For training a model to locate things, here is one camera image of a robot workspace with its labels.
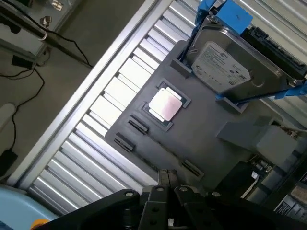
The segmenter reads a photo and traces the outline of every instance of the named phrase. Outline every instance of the gray floor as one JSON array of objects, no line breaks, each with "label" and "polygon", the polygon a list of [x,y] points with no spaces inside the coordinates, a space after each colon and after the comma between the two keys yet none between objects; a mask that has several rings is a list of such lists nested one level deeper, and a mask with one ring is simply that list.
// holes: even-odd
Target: gray floor
[{"label": "gray floor", "polygon": [[[95,64],[142,3],[143,0],[83,1],[64,25],[62,34],[76,40]],[[74,49],[73,45],[68,44],[68,47]],[[10,61],[11,55],[0,52],[0,73],[10,75],[23,70],[12,67]],[[37,69],[46,85],[40,95],[22,106],[15,116],[17,140],[13,150],[19,157],[8,174],[23,160],[89,73],[89,69],[57,50],[52,51],[44,67]],[[0,79],[0,106],[7,102],[22,103],[36,93],[40,84],[35,74],[19,81]],[[0,133],[0,153],[11,146],[12,140],[10,122]]]}]

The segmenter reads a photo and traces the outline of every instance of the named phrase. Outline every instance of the blue bracket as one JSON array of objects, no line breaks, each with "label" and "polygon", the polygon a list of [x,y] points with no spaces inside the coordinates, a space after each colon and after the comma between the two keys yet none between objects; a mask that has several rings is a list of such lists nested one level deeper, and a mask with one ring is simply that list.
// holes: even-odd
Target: blue bracket
[{"label": "blue bracket", "polygon": [[[268,94],[264,94],[264,95],[260,95],[260,96],[256,96],[256,97],[250,97],[250,98],[246,98],[244,100],[240,100],[240,101],[235,101],[233,103],[235,104],[242,104],[242,103],[246,103],[246,102],[250,102],[256,99],[261,99],[261,98],[267,98],[267,97],[274,97],[274,99],[282,99],[284,97],[287,96],[302,96],[302,95],[306,95],[307,94],[307,81],[305,82],[304,85],[300,85],[300,86],[296,86],[294,88],[288,89],[288,90],[282,90],[279,92],[274,92],[274,93],[268,93]],[[215,98],[216,99],[221,99],[223,98],[223,95],[220,94],[216,94]]]},{"label": "blue bracket", "polygon": [[228,0],[223,4],[216,17],[239,35],[243,33],[253,20],[253,16],[232,0]]},{"label": "blue bracket", "polygon": [[209,10],[217,0],[203,0],[197,8],[195,24],[198,25],[207,17]]}]

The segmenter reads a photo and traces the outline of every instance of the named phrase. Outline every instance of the blue plastic clip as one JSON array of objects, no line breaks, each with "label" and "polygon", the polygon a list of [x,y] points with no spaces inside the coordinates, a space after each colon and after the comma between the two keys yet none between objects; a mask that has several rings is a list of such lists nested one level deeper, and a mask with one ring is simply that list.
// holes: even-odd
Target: blue plastic clip
[{"label": "blue plastic clip", "polygon": [[232,0],[226,1],[216,17],[239,35],[251,24],[253,16]]},{"label": "blue plastic clip", "polygon": [[208,11],[215,4],[217,0],[203,0],[197,8],[197,15],[195,24],[198,25],[207,17]]}]

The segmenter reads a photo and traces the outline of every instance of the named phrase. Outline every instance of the metal screw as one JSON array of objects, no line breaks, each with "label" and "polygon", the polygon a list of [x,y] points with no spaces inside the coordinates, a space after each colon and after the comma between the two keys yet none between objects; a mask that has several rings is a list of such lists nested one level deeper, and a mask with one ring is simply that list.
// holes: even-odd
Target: metal screw
[{"label": "metal screw", "polygon": [[213,193],[211,193],[213,196],[215,196],[215,197],[220,197],[221,196],[221,194],[219,194],[218,192],[213,192]]},{"label": "metal screw", "polygon": [[186,187],[181,187],[179,190],[180,190],[181,192],[186,192],[188,189],[187,189]]},{"label": "metal screw", "polygon": [[127,192],[125,193],[126,196],[132,196],[134,193],[133,192]]}]

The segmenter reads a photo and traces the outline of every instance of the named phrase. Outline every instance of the hard drive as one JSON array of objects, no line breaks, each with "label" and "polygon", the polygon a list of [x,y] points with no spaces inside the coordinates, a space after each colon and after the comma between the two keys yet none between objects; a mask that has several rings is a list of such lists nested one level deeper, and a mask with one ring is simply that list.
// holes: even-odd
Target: hard drive
[{"label": "hard drive", "polygon": [[203,83],[232,101],[286,90],[305,81],[290,76],[227,27],[207,19],[186,62]]}]

